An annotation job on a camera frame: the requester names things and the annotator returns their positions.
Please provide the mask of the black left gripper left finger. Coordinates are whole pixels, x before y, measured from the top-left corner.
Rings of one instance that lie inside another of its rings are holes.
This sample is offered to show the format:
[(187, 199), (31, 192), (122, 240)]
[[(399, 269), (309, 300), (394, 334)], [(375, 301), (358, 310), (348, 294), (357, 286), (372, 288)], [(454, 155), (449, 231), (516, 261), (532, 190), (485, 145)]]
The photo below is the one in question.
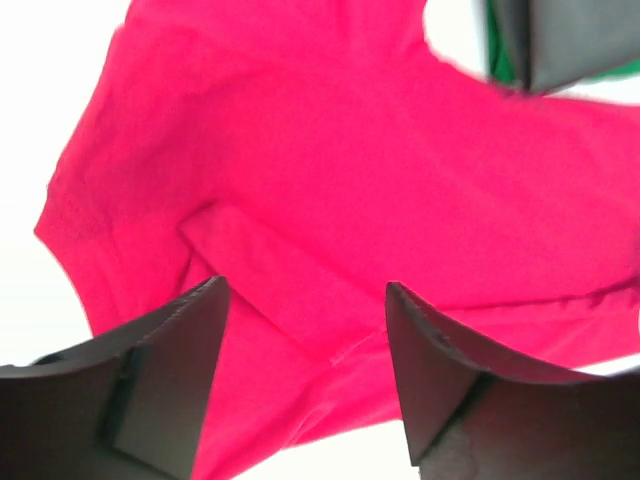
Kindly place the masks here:
[(1, 369), (5, 479), (187, 479), (230, 303), (225, 279)]

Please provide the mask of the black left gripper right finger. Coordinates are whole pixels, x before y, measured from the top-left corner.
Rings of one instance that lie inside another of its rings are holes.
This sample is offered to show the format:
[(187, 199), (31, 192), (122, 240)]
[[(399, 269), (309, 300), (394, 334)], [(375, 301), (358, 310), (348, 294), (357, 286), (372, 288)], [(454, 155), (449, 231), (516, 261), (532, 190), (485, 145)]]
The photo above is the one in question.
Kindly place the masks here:
[(424, 479), (619, 480), (639, 475), (639, 373), (597, 376), (506, 347), (386, 289), (411, 463)]

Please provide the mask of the pink t-shirt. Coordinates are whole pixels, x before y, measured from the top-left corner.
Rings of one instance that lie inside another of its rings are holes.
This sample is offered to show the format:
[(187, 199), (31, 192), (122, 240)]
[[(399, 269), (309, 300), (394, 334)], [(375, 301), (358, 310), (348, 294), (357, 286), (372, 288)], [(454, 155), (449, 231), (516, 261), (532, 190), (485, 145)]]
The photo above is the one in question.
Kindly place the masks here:
[(438, 58), (420, 1), (135, 1), (36, 236), (103, 333), (214, 276), (194, 475), (399, 417), (386, 285), (528, 355), (639, 349), (639, 110)]

